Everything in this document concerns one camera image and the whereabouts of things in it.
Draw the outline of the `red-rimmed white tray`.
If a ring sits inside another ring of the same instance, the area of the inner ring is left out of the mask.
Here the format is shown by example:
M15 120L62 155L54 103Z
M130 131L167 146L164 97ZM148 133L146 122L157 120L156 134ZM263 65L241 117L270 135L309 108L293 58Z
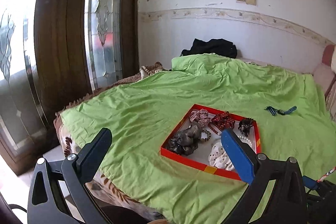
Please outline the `red-rimmed white tray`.
M209 154L211 152L213 145L221 140L221 136L214 133L213 130L209 128L208 126L206 127L206 130L208 130L211 133L210 139L205 142L200 141L198 143L198 148L190 156L178 155L167 149L169 139L171 139L173 135L179 130L187 129L191 125L191 122L189 119L190 114L193 111L202 110L202 109L208 111L210 118L213 118L217 114L224 112L222 110L214 109L211 107L193 104L193 106L191 106L191 108L183 116L183 118L179 121L179 123L175 126L172 132L169 133L169 135L167 135L167 138L161 145L160 154L164 157L167 157L168 159L171 159L173 161L179 162L186 166L204 171L206 173L215 174L217 176L222 176L225 178L230 178L233 180L241 181L236 170L218 169L217 167L210 166L210 162L208 160ZM235 128L234 128L235 134L242 140L242 138L245 136L240 133L237 127L239 125L239 122L243 120L245 117L239 116L234 113L230 113L230 117L233 120L235 120ZM251 148L253 149L253 151L255 153L260 153L261 152L261 140L260 140L259 128L258 128L256 121L252 122L252 128L250 129L250 134L247 139L250 141Z

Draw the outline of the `wooden glass-panel door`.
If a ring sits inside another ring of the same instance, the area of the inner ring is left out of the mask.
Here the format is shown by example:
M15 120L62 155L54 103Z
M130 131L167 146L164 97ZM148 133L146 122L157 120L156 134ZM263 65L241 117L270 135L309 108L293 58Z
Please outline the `wooden glass-panel door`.
M21 175L55 114L138 69L135 0L1 0L1 157Z

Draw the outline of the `green bed sheet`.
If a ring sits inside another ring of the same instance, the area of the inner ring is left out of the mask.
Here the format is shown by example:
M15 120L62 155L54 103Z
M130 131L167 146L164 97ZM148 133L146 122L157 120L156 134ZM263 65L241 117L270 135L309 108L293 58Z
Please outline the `green bed sheet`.
M193 104L254 119L262 151L276 160L295 157L304 175L318 178L335 166L335 123L310 74L217 55L176 57L171 71L108 89L61 117L79 146L111 130L100 170L130 198L173 223L220 223L245 184L159 154ZM272 116L267 106L297 110Z

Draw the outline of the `dark red dotted scrunchie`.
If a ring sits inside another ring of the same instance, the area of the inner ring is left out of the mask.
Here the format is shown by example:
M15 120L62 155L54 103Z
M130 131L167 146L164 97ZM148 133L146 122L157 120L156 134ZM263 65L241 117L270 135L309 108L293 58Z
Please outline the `dark red dotted scrunchie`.
M231 114L228 111L224 111L212 118L211 125L215 126L219 132L222 132L228 128L234 129L235 120L231 117Z

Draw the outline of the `white dotted scrunchie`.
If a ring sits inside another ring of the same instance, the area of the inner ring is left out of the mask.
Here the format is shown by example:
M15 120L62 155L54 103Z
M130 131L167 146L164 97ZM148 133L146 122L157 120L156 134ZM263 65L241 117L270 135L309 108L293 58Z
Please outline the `white dotted scrunchie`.
M208 161L210 166L218 169L232 171L235 168L220 141L212 146Z

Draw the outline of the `striped floral pillow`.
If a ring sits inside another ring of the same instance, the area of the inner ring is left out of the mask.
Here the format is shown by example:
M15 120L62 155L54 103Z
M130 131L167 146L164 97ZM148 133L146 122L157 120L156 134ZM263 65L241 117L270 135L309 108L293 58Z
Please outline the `striped floral pillow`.
M326 110L330 114L330 118L333 122L335 122L336 118L336 83L335 83L335 75L330 80L327 85L327 89L325 92L325 103Z

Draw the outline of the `grey organza scrunchie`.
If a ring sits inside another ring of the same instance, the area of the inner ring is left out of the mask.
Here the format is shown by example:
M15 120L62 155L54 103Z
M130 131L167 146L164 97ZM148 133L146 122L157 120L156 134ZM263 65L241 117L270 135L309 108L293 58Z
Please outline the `grey organza scrunchie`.
M201 126L197 122L192 122L188 128L179 130L169 139L166 149L177 155L189 156L198 148L201 135Z

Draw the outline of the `black garment on bed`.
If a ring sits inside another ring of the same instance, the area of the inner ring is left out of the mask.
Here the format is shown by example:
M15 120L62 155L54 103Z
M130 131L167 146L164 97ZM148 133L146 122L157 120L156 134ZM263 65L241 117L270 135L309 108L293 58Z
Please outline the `black garment on bed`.
M181 56L214 53L219 56L235 59L238 51L233 42L225 39L211 39L204 42L199 39L194 39L193 45L189 50L182 50Z

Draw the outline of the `pink checked scrunchie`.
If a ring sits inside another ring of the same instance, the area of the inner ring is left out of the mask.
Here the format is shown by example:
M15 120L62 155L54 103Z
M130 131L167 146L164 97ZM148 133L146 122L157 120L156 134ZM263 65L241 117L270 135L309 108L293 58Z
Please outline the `pink checked scrunchie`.
M209 112L205 109L193 110L189 115L190 122L197 122L201 128L205 128L210 124L211 118Z

